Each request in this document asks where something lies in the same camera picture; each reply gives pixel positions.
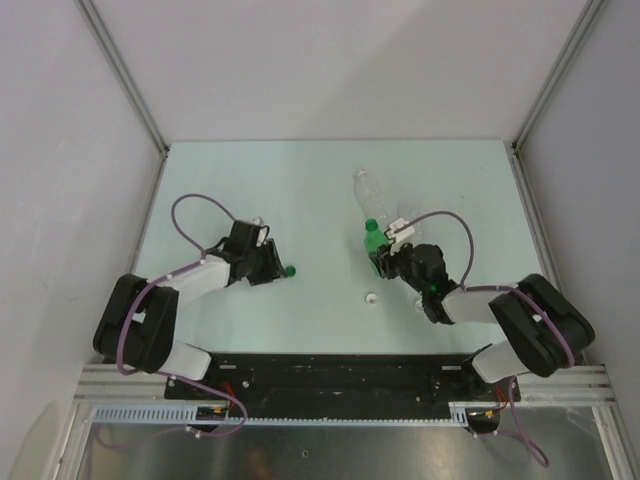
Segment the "green plastic bottle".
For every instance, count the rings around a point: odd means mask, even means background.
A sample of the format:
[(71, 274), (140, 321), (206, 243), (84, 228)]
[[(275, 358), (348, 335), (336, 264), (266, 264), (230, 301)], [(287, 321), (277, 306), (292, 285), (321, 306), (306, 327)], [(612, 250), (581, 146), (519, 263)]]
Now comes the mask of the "green plastic bottle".
[(388, 240), (383, 231), (380, 229), (380, 226), (375, 218), (369, 218), (365, 221), (365, 236), (363, 243), (367, 253), (367, 257), (369, 259), (369, 263), (371, 264), (371, 268), (374, 274), (379, 277), (380, 272), (378, 267), (372, 260), (372, 256), (377, 254), (378, 249), (381, 246), (387, 245)]

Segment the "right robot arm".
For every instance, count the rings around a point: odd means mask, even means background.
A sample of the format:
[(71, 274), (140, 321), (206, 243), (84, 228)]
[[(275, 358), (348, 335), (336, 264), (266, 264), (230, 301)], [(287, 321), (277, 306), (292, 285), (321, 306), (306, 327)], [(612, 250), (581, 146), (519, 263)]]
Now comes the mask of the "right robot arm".
[(434, 324), (489, 323), (506, 339), (486, 346), (465, 360), (463, 393), (484, 401), (499, 381), (531, 373), (548, 378), (571, 368), (595, 340), (584, 315), (544, 276), (533, 273), (513, 285), (463, 286), (446, 270), (436, 245), (407, 244), (398, 250), (380, 246), (369, 253), (377, 273), (399, 278), (421, 298), (426, 317)]

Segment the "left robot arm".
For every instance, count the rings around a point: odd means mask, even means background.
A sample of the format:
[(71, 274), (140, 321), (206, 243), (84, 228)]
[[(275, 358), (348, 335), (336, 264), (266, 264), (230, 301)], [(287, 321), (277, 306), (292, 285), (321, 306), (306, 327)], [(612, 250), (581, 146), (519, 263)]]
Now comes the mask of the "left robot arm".
[(236, 220), (230, 233), (194, 263), (156, 280), (121, 276), (94, 334), (94, 351), (126, 372), (184, 377), (197, 398), (214, 397), (221, 376), (209, 368), (208, 352), (175, 338), (178, 311), (242, 280), (259, 286), (294, 276), (296, 269), (282, 264), (269, 232), (259, 220)]

